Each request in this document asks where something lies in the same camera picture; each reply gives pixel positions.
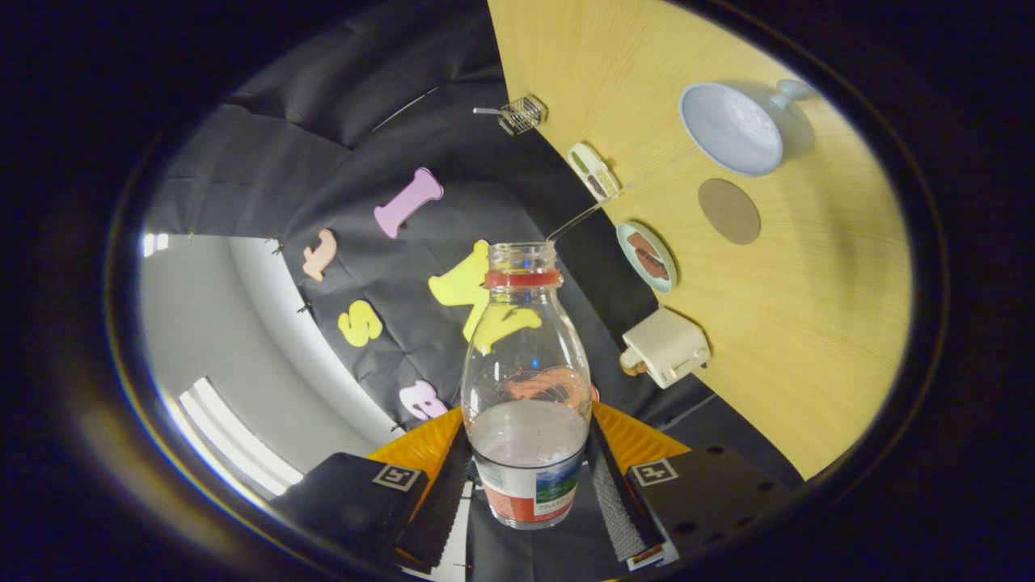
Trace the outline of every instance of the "purple foam letter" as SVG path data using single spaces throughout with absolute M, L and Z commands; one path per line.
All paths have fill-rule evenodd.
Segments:
M 385 234 L 395 238 L 398 236 L 398 227 L 410 217 L 410 214 L 416 212 L 425 202 L 442 198 L 443 192 L 445 191 L 442 184 L 435 179 L 431 170 L 417 168 L 413 173 L 413 181 L 403 188 L 403 192 L 388 204 L 374 209 L 374 219 Z
M 403 406 L 406 406 L 407 410 L 421 420 L 435 418 L 448 412 L 446 405 L 439 400 L 435 388 L 423 380 L 417 380 L 417 383 L 409 388 L 401 389 L 398 399 L 403 401 Z

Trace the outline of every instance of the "small plate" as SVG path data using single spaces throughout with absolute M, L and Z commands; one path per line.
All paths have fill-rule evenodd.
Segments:
M 679 273 L 676 270 L 676 261 L 672 260 L 672 255 L 669 253 L 669 248 L 650 229 L 634 221 L 618 225 L 617 232 L 618 244 L 622 248 L 625 258 L 632 265 L 632 268 L 635 269 L 637 273 L 658 293 L 671 293 L 679 281 Z M 652 275 L 640 261 L 640 257 L 637 256 L 637 248 L 629 242 L 629 237 L 635 233 L 640 233 L 654 248 L 655 253 L 652 255 L 661 263 L 664 270 L 668 271 L 668 281 L 660 277 Z

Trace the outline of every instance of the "cork coaster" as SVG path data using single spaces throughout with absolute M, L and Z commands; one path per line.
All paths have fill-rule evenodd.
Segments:
M 698 191 L 698 202 L 708 222 L 730 242 L 748 244 L 759 237 L 759 211 L 734 184 L 718 178 L 705 180 Z

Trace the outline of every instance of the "wooden table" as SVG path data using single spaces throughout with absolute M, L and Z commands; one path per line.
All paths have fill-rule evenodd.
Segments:
M 814 97 L 799 104 L 816 133 L 808 153 L 767 176 L 734 174 L 689 152 L 680 93 L 724 79 L 774 85 L 792 70 L 660 0 L 489 4 L 510 98 L 545 104 L 538 130 L 559 153 L 586 142 L 622 183 L 635 181 L 605 211 L 616 225 L 644 223 L 673 252 L 679 285 L 658 300 L 707 333 L 713 358 L 698 376 L 803 477 L 822 470 L 887 397 L 911 320 L 905 226 L 865 142 Z M 711 227 L 698 204 L 709 178 L 751 198 L 758 240 L 736 245 Z

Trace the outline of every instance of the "bottle label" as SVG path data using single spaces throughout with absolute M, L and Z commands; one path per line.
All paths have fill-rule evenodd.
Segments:
M 510 467 L 474 452 L 489 504 L 514 521 L 546 521 L 563 514 L 575 497 L 582 452 L 544 467 Z

